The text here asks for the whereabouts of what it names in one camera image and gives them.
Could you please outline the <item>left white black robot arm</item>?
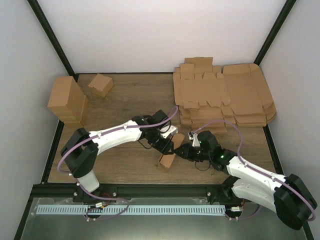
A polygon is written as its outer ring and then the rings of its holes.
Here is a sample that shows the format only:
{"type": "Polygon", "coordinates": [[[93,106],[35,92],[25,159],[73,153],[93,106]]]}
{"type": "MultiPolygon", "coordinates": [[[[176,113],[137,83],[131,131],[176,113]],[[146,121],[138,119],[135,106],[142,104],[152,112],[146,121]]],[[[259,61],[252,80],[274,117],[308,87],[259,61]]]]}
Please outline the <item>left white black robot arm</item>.
{"type": "Polygon", "coordinates": [[[171,119],[159,110],[154,115],[135,116],[121,125],[104,130],[86,131],[83,127],[79,128],[62,148],[61,161],[66,163],[69,173],[84,188],[85,197],[97,202],[102,196],[93,170],[97,156],[116,146],[143,139],[163,155],[172,154],[172,136],[178,133],[178,128],[172,125],[171,119]]]}

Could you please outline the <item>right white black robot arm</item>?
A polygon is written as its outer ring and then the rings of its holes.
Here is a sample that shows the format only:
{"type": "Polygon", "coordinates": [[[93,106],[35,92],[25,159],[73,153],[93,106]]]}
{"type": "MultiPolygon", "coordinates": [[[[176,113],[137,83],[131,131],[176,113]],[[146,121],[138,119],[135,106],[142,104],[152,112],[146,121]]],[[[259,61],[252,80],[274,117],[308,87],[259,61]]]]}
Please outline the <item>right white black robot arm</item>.
{"type": "Polygon", "coordinates": [[[300,177],[285,176],[261,168],[221,147],[210,131],[190,133],[190,143],[184,143],[174,153],[191,162],[208,161],[217,171],[229,177],[222,188],[229,202],[249,200],[274,213],[288,227],[300,230],[305,222],[315,220],[318,206],[300,177]]]}

